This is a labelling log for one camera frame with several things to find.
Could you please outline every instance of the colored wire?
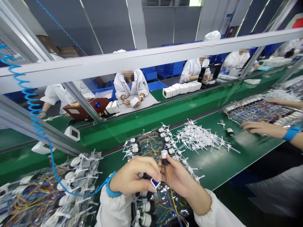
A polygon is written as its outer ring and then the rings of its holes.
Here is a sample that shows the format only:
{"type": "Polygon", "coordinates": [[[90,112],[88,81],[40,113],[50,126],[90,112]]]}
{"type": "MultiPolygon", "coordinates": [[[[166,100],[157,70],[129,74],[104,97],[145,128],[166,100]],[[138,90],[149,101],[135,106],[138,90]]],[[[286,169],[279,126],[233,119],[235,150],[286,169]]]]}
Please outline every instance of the colored wire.
{"type": "Polygon", "coordinates": [[[41,2],[39,2],[39,0],[36,0],[36,2],[42,7],[42,9],[44,9],[44,11],[50,16],[50,18],[52,18],[53,21],[62,29],[62,31],[66,33],[66,35],[76,44],[76,46],[79,47],[79,49],[83,52],[83,54],[88,56],[87,53],[77,44],[76,41],[74,41],[74,39],[67,33],[67,31],[65,31],[65,29],[59,24],[59,22],[51,15],[51,13],[41,4],[41,2]]]}

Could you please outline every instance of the white box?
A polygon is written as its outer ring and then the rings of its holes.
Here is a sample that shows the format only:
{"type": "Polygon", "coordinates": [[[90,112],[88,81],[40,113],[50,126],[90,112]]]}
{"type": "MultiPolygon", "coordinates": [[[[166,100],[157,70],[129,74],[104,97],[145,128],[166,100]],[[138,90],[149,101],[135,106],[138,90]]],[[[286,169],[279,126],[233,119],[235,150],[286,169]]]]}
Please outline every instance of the white box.
{"type": "Polygon", "coordinates": [[[112,109],[112,105],[113,105],[113,102],[109,102],[109,104],[107,105],[107,107],[105,108],[106,111],[109,113],[109,114],[114,114],[115,112],[113,111],[112,109]]]}
{"type": "Polygon", "coordinates": [[[134,107],[134,105],[136,105],[137,102],[139,102],[139,99],[138,99],[137,97],[134,97],[134,98],[130,101],[131,107],[134,107]]]}
{"type": "Polygon", "coordinates": [[[113,105],[111,106],[111,108],[115,113],[120,112],[120,106],[118,105],[117,101],[113,102],[113,105]]]}

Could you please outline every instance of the finger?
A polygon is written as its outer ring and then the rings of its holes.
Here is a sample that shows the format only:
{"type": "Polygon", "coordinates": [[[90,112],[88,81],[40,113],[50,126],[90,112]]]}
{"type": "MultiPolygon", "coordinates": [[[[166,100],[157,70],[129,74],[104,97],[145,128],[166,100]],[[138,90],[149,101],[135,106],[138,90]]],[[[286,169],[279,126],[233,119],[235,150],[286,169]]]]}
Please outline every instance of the finger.
{"type": "Polygon", "coordinates": [[[151,191],[156,192],[155,187],[150,180],[136,180],[132,182],[132,191],[142,192],[142,191],[151,191]]]}

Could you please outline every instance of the sleeve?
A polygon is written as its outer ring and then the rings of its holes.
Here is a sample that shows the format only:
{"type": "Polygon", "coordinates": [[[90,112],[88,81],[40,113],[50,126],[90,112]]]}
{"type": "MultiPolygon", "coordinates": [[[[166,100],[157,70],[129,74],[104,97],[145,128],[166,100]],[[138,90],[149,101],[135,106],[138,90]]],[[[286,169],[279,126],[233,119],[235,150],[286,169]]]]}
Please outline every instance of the sleeve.
{"type": "Polygon", "coordinates": [[[85,83],[81,80],[80,82],[80,91],[85,98],[94,98],[95,95],[91,92],[91,90],[85,85],[85,83]]]}
{"type": "Polygon", "coordinates": [[[179,81],[180,84],[189,82],[189,77],[192,76],[192,75],[190,75],[190,67],[191,67],[190,60],[188,60],[185,63],[185,66],[183,68],[183,71],[182,71],[182,74],[180,77],[180,81],[179,81]]]}
{"type": "Polygon", "coordinates": [[[233,67],[237,66],[237,61],[235,60],[233,52],[231,52],[229,55],[227,55],[225,61],[223,62],[223,65],[222,65],[223,69],[227,69],[228,66],[233,66],[233,67]]]}
{"type": "Polygon", "coordinates": [[[130,227],[132,200],[131,195],[111,198],[106,192],[106,185],[103,186],[95,227],[130,227]]]}
{"type": "Polygon", "coordinates": [[[145,94],[145,96],[148,95],[149,90],[148,90],[148,85],[145,80],[145,76],[143,75],[143,72],[141,70],[137,71],[138,73],[138,95],[140,94],[145,94]]]}
{"type": "Polygon", "coordinates": [[[116,90],[116,98],[118,100],[121,100],[121,96],[122,95],[127,96],[127,94],[124,91],[121,81],[119,80],[119,76],[120,76],[120,74],[117,73],[115,76],[115,80],[114,80],[114,86],[115,86],[115,90],[116,90]]]}
{"type": "Polygon", "coordinates": [[[203,216],[199,216],[194,212],[195,221],[199,227],[245,227],[245,225],[217,199],[212,191],[208,189],[205,190],[211,196],[211,210],[203,216]]]}
{"type": "Polygon", "coordinates": [[[59,101],[59,97],[57,96],[53,86],[47,86],[45,90],[45,96],[43,96],[40,100],[51,105],[55,105],[57,101],[59,101]]]}

